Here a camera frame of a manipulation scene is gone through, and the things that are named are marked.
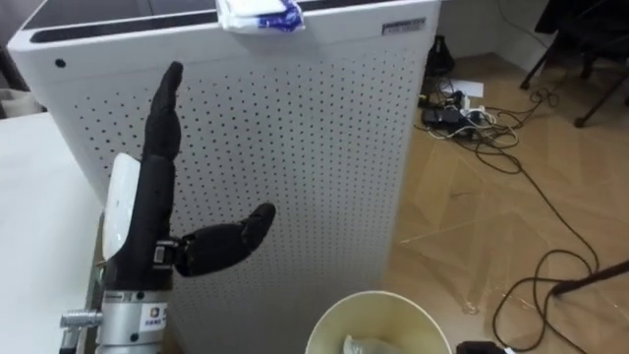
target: white wall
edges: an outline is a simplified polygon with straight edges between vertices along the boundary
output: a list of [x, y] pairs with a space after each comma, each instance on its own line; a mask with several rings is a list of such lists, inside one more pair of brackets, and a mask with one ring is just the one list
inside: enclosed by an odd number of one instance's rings
[[553, 35], [534, 33], [548, 0], [443, 0], [437, 32], [445, 35], [455, 58], [496, 53], [524, 70], [531, 70], [545, 48], [528, 34], [504, 22], [504, 16], [546, 45]]
[[[554, 34], [535, 32], [535, 26], [547, 2], [548, 0], [501, 0], [502, 10], [507, 20], [528, 30], [546, 46], [550, 46], [554, 40]], [[496, 53], [522, 69], [527, 71], [533, 69], [546, 52], [546, 48], [529, 34], [515, 29], [502, 20], [500, 20], [499, 33]]]
[[443, 0], [437, 33], [455, 58], [487, 54], [497, 48], [500, 22], [495, 0]]

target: white table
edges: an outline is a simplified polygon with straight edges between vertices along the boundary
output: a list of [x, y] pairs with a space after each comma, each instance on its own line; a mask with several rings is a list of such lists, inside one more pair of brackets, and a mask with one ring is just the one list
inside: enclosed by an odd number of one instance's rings
[[0, 343], [53, 353], [59, 319], [86, 305], [102, 205], [52, 117], [0, 120]]

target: white bin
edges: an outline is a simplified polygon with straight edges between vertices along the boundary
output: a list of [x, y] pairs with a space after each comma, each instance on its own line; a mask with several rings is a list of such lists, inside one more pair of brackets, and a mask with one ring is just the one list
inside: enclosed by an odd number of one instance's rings
[[337, 302], [314, 327], [306, 354], [340, 354], [348, 334], [383, 340], [405, 354], [451, 353], [443, 332], [426, 311], [385, 291], [361, 292]]

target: wooden floor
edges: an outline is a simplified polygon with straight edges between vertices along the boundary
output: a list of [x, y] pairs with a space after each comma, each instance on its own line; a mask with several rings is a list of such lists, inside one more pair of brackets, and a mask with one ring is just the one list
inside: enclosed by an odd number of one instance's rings
[[[484, 105], [522, 110], [532, 105], [529, 94], [517, 89], [524, 74], [484, 56], [458, 61], [452, 77], [485, 83]], [[602, 71], [584, 82], [578, 74], [573, 71], [558, 92], [557, 107], [544, 105], [519, 131], [521, 144], [511, 151], [592, 243], [601, 265], [610, 266], [629, 259], [629, 109], [622, 96], [627, 90], [578, 130], [572, 120], [617, 77]], [[530, 91], [551, 87], [562, 76], [549, 69]], [[471, 152], [414, 132], [385, 286], [425, 308], [453, 346], [493, 339], [492, 314], [506, 289], [533, 275], [542, 254], [557, 247], [593, 262], [524, 176], [500, 174]], [[542, 276], [585, 274], [583, 265], [562, 256], [542, 269]], [[539, 335], [542, 323], [532, 299], [531, 286], [523, 287], [498, 319], [501, 337], [514, 346], [527, 346]], [[550, 318], [589, 353], [626, 354], [629, 274], [551, 301]], [[575, 351], [549, 332], [534, 353]]]

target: chair leg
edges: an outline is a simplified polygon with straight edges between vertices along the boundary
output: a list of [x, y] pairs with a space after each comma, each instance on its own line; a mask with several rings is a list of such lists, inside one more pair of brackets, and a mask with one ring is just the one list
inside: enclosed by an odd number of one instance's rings
[[530, 83], [531, 78], [542, 67], [542, 64], [546, 61], [546, 58], [548, 57], [549, 51], [550, 51], [550, 48], [543, 54], [542, 58], [540, 58], [538, 63], [533, 67], [533, 69], [531, 69], [529, 74], [527, 74], [527, 77], [524, 79], [522, 84], [520, 84], [520, 89], [529, 89], [529, 87], [531, 86], [531, 83]]
[[629, 79], [629, 72], [627, 74], [625, 74], [622, 79], [618, 80], [617, 82], [615, 82], [611, 88], [609, 88], [607, 90], [607, 92], [605, 93], [605, 95], [599, 99], [599, 101], [597, 102], [597, 104], [594, 105], [594, 107], [592, 107], [590, 109], [590, 111], [585, 115], [585, 117], [579, 117], [577, 119], [574, 120], [574, 126], [577, 128], [583, 128], [583, 126], [586, 124], [586, 122], [592, 118], [592, 116], [597, 113], [597, 111], [599, 110], [599, 108], [601, 106], [603, 106], [607, 100], [611, 97], [611, 95], [618, 89], [620, 88], [620, 86], [622, 85], [622, 83], [625, 82], [625, 80]]
[[581, 79], [587, 80], [590, 78], [594, 69], [594, 62], [596, 60], [596, 57], [588, 54], [583, 57], [583, 71], [581, 71]]

